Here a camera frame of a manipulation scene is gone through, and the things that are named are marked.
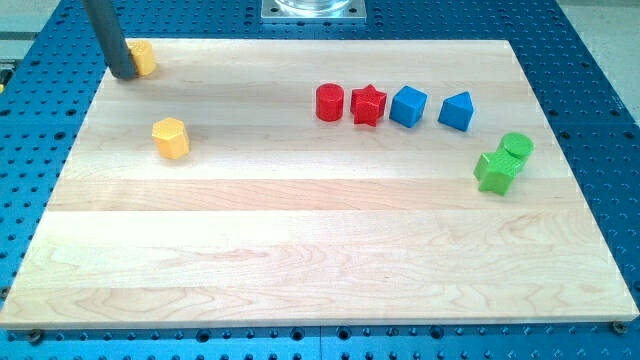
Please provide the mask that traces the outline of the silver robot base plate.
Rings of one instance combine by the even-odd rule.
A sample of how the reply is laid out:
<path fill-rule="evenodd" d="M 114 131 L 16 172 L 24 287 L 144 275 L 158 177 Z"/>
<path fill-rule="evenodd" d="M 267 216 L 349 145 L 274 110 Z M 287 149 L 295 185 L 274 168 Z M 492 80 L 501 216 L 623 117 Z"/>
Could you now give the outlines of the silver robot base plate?
<path fill-rule="evenodd" d="M 263 23 L 364 23 L 365 0 L 262 0 Z"/>

